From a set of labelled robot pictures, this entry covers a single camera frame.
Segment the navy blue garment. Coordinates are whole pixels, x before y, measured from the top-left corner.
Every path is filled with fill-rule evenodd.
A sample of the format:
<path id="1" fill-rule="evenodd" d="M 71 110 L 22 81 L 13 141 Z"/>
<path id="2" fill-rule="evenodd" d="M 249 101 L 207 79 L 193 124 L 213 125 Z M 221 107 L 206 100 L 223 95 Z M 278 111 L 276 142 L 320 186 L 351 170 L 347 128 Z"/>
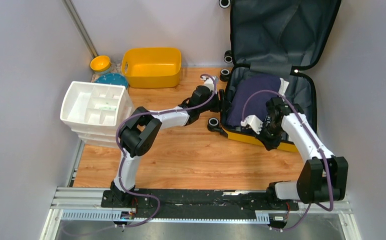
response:
<path id="1" fill-rule="evenodd" d="M 279 92 L 283 79 L 271 74 L 258 74 L 243 80 L 237 86 L 226 124 L 239 127 L 242 120 L 249 115 L 257 116 L 261 121 L 267 117 L 266 103 Z"/>

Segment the yellow plastic basket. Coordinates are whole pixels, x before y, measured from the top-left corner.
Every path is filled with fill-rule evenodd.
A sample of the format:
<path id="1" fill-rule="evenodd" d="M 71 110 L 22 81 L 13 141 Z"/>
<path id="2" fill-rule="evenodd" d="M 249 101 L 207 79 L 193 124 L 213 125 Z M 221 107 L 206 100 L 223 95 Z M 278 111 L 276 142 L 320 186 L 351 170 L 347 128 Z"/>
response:
<path id="1" fill-rule="evenodd" d="M 180 82 L 182 55 L 174 47 L 143 47 L 128 50 L 121 72 L 132 88 L 173 88 Z"/>

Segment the yellow Pikachu suitcase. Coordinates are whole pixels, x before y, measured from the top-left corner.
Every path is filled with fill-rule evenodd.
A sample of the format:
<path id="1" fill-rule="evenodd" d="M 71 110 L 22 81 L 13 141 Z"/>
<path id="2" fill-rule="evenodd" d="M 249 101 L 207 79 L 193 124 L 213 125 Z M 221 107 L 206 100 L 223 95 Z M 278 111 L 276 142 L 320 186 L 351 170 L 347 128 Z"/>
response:
<path id="1" fill-rule="evenodd" d="M 253 133 L 228 123 L 238 85 L 245 79 L 268 73 L 285 79 L 286 97 L 304 110 L 308 123 L 317 129 L 317 101 L 314 81 L 305 71 L 314 67 L 326 46 L 337 17 L 339 0 L 221 0 L 230 10 L 231 47 L 222 69 L 220 117 L 208 120 L 208 129 L 230 140 L 260 145 Z"/>

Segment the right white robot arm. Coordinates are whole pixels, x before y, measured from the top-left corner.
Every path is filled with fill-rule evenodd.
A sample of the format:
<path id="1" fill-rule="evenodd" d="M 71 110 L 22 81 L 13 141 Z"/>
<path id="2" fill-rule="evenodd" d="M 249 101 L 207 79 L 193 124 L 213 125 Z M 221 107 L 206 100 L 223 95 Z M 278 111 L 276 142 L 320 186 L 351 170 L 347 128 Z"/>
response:
<path id="1" fill-rule="evenodd" d="M 348 162 L 328 150 L 309 125 L 301 107 L 288 105 L 280 97 L 267 103 L 270 122 L 264 124 L 256 136 L 267 150 L 278 148 L 282 134 L 293 141 L 304 166 L 297 181 L 271 183 L 266 195 L 267 205 L 274 210 L 281 208 L 286 200 L 304 204 L 341 201 L 345 197 Z"/>

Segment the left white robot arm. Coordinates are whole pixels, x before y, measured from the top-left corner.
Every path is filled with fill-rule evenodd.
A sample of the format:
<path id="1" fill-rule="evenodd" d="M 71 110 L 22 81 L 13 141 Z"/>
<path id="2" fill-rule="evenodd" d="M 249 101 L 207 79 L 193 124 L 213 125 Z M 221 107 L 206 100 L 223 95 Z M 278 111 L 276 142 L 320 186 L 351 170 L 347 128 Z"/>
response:
<path id="1" fill-rule="evenodd" d="M 130 206 L 134 199 L 132 190 L 135 187 L 139 161 L 150 150 L 159 131 L 191 125 L 207 111 L 220 112 L 222 97 L 222 89 L 213 90 L 200 85 L 190 97 L 174 108 L 151 111 L 138 107 L 117 129 L 121 161 L 110 190 L 106 191 L 105 199 L 114 200 L 123 208 Z"/>

